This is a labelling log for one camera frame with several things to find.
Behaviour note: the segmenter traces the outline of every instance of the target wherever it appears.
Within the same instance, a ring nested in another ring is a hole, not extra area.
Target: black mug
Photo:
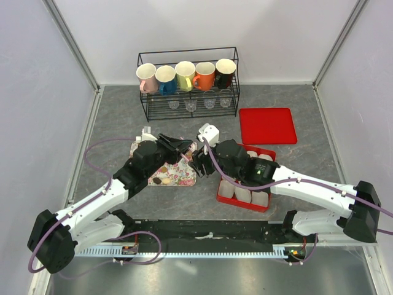
[[[223,58],[216,63],[216,78],[214,86],[219,89],[226,89],[231,85],[233,75],[236,71],[236,63],[233,60]]]

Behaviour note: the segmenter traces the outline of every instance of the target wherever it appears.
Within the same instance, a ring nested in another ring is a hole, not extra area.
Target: orange mug
[[[195,77],[192,79],[192,85],[203,91],[208,91],[214,84],[214,72],[216,66],[212,63],[199,63],[195,67]]]

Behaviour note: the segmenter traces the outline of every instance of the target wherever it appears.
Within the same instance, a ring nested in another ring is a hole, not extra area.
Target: blue mug
[[[176,92],[176,71],[171,66],[161,66],[155,72],[155,78],[158,80],[159,91],[161,95],[171,95]]]

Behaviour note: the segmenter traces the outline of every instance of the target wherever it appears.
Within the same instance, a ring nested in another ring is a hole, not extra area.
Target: mug handle
[[[219,85],[219,79],[221,78],[221,74],[216,74],[216,77],[214,78],[214,86]]]
[[[141,84],[139,85],[139,90],[140,90],[142,93],[147,93],[147,92],[148,92],[147,90],[144,89],[144,88],[145,88],[145,84],[146,84],[146,81],[143,80],[143,81],[141,82]]]
[[[190,78],[185,78],[185,81],[187,82],[187,91],[192,90],[192,84]]]
[[[201,87],[199,86],[199,85],[195,85],[195,83],[197,82],[197,80],[198,79],[201,79],[201,76],[195,76],[194,77],[194,79],[192,79],[192,85],[195,87],[195,88],[198,88],[198,89],[201,89]]]
[[[161,94],[161,95],[165,95],[165,94],[164,94],[164,88],[165,88],[165,84],[161,84],[161,85],[160,85],[160,94]]]

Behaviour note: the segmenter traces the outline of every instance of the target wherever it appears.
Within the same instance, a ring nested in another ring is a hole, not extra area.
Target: floral cloth
[[[191,145],[191,150],[197,149],[197,144]],[[137,143],[132,143],[130,158],[133,156],[134,151],[138,148]],[[191,151],[186,153],[186,157],[191,160]],[[197,181],[197,173],[187,165],[184,159],[181,159],[179,163],[170,165],[165,163],[160,169],[155,172],[152,177],[149,178],[150,186],[193,186]]]

